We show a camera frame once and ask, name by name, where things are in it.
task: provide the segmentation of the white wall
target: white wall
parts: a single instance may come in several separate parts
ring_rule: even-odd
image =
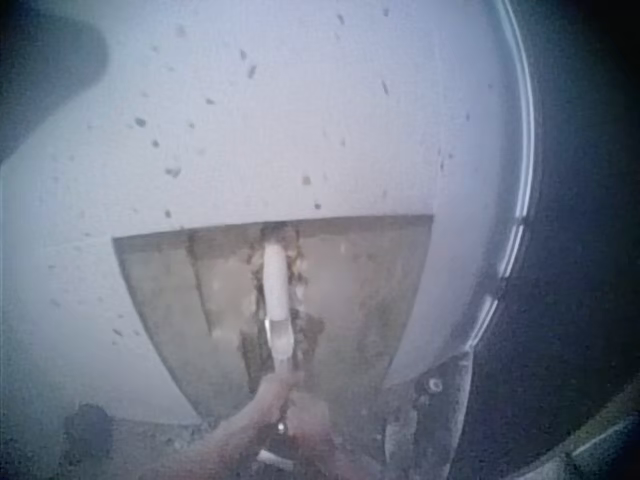
[[[113,237],[437,214],[437,188],[438,209],[449,216],[454,197],[495,183],[503,118],[487,85],[499,86],[498,60],[487,13],[473,2],[38,7],[93,25],[109,58],[100,81],[49,117],[0,172],[3,336],[9,325],[5,341],[24,340],[69,404],[94,402],[137,420],[196,421],[149,340],[136,334],[142,326]],[[303,185],[305,175],[311,185]],[[472,202],[446,228],[436,216],[431,249],[445,257],[430,256],[428,268],[437,262],[434,272],[471,288],[479,258],[457,258],[446,239],[459,237],[464,250],[477,240],[469,227],[491,208]],[[474,220],[478,211],[486,215]],[[454,315],[459,300],[441,294]],[[422,301],[414,311],[414,336],[424,334],[419,324],[429,308]],[[415,338],[401,347],[394,367],[415,364],[420,348]]]

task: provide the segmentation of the dark object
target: dark object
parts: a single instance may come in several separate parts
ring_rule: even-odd
[[[65,418],[64,437],[67,465],[107,458],[113,445],[113,419],[102,407],[85,403]]]
[[[451,478],[525,467],[640,368],[638,30],[611,2],[570,4],[513,2],[535,87],[538,201],[475,351]]]

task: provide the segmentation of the stain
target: stain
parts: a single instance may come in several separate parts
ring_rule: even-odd
[[[247,70],[247,78],[249,80],[251,80],[255,75],[256,75],[256,70],[258,69],[258,66],[253,64],[249,67],[249,70]]]
[[[181,23],[176,25],[176,29],[175,29],[174,33],[176,34],[176,37],[178,37],[178,38],[186,38],[187,37],[187,29]]]
[[[164,169],[164,173],[169,175],[171,178],[178,178],[181,172],[182,172],[181,167],[173,167],[173,168],[167,167]]]

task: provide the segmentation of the hand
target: hand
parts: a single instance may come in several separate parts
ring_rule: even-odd
[[[300,452],[321,466],[331,463],[336,447],[327,404],[302,392],[292,392],[290,403],[287,428]]]
[[[270,373],[262,378],[258,392],[249,407],[261,423],[274,424],[282,416],[291,389],[299,382],[300,375],[295,373]]]

